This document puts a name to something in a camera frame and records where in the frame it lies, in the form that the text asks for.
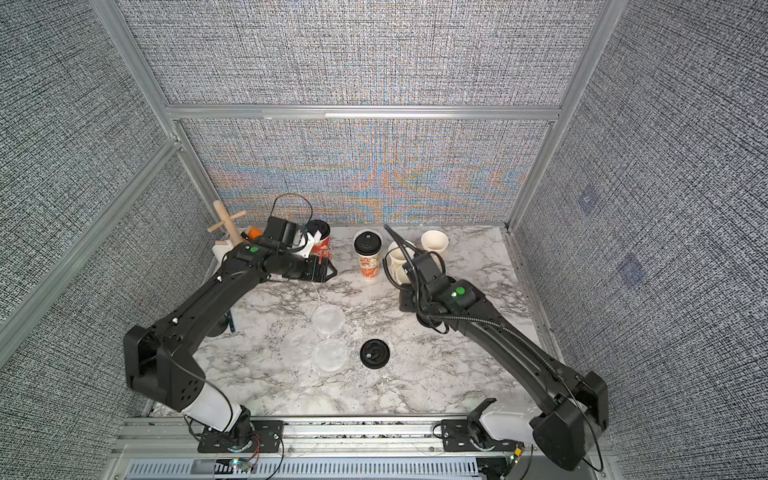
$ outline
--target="clear plastic lid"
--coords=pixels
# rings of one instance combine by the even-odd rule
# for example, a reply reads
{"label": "clear plastic lid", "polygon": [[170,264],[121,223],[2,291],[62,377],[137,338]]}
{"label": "clear plastic lid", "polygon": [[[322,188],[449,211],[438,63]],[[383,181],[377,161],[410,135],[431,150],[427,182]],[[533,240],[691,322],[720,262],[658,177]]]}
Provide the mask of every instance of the clear plastic lid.
{"label": "clear plastic lid", "polygon": [[322,335],[333,335],[346,321],[344,310],[336,305],[321,305],[312,314],[312,327]]}
{"label": "clear plastic lid", "polygon": [[312,350],[318,342],[317,333],[312,330],[294,330],[283,337],[283,342],[280,344],[280,358],[285,363],[297,363],[306,360],[312,355]]}
{"label": "clear plastic lid", "polygon": [[312,351],[312,368],[320,375],[332,375],[343,369],[348,357],[346,343],[339,339],[323,340]]}

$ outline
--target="orange printed coffee cup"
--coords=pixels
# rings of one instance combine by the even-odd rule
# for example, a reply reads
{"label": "orange printed coffee cup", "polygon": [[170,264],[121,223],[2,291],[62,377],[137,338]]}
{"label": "orange printed coffee cup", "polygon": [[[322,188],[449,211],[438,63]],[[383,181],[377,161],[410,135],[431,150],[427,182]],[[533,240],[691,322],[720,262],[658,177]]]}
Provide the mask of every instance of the orange printed coffee cup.
{"label": "orange printed coffee cup", "polygon": [[379,251],[382,239],[376,232],[366,230],[355,238],[355,251],[360,261],[360,273],[369,280],[379,275]]}

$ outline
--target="metal vent grille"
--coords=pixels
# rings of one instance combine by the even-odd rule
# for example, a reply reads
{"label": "metal vent grille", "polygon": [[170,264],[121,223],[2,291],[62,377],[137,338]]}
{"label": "metal vent grille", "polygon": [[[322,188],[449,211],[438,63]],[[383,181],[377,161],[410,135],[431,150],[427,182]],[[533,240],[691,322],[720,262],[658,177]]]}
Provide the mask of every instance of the metal vent grille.
{"label": "metal vent grille", "polygon": [[[262,458],[250,473],[255,478],[271,475],[279,458]],[[233,475],[228,466],[211,460],[136,459],[126,479],[248,478]],[[479,478],[473,457],[451,458],[287,458],[273,478]]]}
{"label": "metal vent grille", "polygon": [[126,478],[175,478],[190,474],[194,460],[189,458],[171,460],[134,460],[128,467]]}

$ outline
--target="aluminum frame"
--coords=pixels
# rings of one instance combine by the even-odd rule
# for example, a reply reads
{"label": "aluminum frame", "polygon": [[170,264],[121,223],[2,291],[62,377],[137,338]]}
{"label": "aluminum frame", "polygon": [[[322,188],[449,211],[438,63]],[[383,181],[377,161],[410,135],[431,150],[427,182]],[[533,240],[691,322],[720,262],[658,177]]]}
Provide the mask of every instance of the aluminum frame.
{"label": "aluminum frame", "polygon": [[268,105],[172,104],[169,117],[179,119],[281,120],[543,120],[556,121],[559,107],[538,105]]}
{"label": "aluminum frame", "polygon": [[141,166],[120,193],[83,231],[48,275],[24,298],[8,319],[0,324],[0,366],[11,358],[180,146],[181,144],[173,138],[163,142],[152,158]]}
{"label": "aluminum frame", "polygon": [[592,73],[594,73],[598,61],[603,55],[605,45],[608,43],[608,39],[616,27],[624,7],[627,6],[627,2],[628,0],[605,0],[563,96],[561,105],[562,115],[545,135],[541,143],[541,150],[528,169],[525,181],[520,187],[515,203],[512,205],[507,228],[509,232],[516,230],[520,226],[525,210],[531,204],[531,200],[533,200],[536,189],[541,183],[541,179],[544,177],[544,173],[555,151],[558,149],[560,140],[568,128],[568,122],[573,117],[581,96],[592,78]]}
{"label": "aluminum frame", "polygon": [[203,167],[200,158],[197,156],[194,148],[192,148],[187,135],[184,133],[184,129],[168,116],[166,112],[168,101],[165,93],[163,93],[160,84],[152,74],[144,54],[141,53],[136,39],[133,33],[131,33],[131,29],[125,21],[125,17],[114,3],[114,0],[90,1],[91,7],[107,30],[112,43],[120,52],[120,56],[141,89],[141,93],[144,94],[144,98],[146,98],[147,103],[152,109],[157,122],[169,138],[173,138],[181,143],[182,148],[179,150],[179,157],[184,165],[184,169],[189,174],[195,189],[197,189],[200,197],[205,202],[211,218],[218,221],[213,203],[214,200],[221,200],[219,193],[216,191],[213,182],[210,181],[210,177],[208,177],[205,167]]}
{"label": "aluminum frame", "polygon": [[[295,458],[499,457],[500,452],[445,452],[432,427],[443,419],[466,420],[462,414],[261,416],[282,420],[286,454]],[[195,433],[202,427],[194,426]],[[607,442],[600,442],[606,472],[621,480],[616,458]],[[533,455],[543,456],[535,448]],[[102,480],[121,478],[132,458],[233,458],[242,455],[197,453],[197,442],[181,417],[128,418],[104,467]],[[262,454],[279,458],[280,453]]]}

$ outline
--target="wooden stick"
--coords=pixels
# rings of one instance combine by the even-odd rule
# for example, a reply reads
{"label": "wooden stick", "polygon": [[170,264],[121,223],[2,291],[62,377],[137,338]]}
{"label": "wooden stick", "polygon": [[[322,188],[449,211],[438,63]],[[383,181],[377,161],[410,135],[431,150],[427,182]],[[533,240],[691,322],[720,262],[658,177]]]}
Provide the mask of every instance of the wooden stick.
{"label": "wooden stick", "polygon": [[216,200],[214,201],[214,209],[216,210],[216,213],[219,214],[219,218],[224,223],[224,228],[227,229],[227,233],[230,235],[232,246],[236,247],[242,243],[243,238],[240,236],[240,231],[235,227],[235,223],[232,221],[232,217],[230,217],[224,204],[221,203],[220,200]]}
{"label": "wooden stick", "polygon": [[[245,217],[247,214],[248,214],[248,212],[246,212],[245,210],[241,210],[241,211],[237,212],[236,214],[234,214],[232,217],[230,217],[230,219],[234,220],[236,218]],[[214,223],[213,225],[208,227],[208,233],[213,233],[217,228],[223,227],[223,226],[224,226],[224,222],[223,221],[221,221],[219,223]]]}

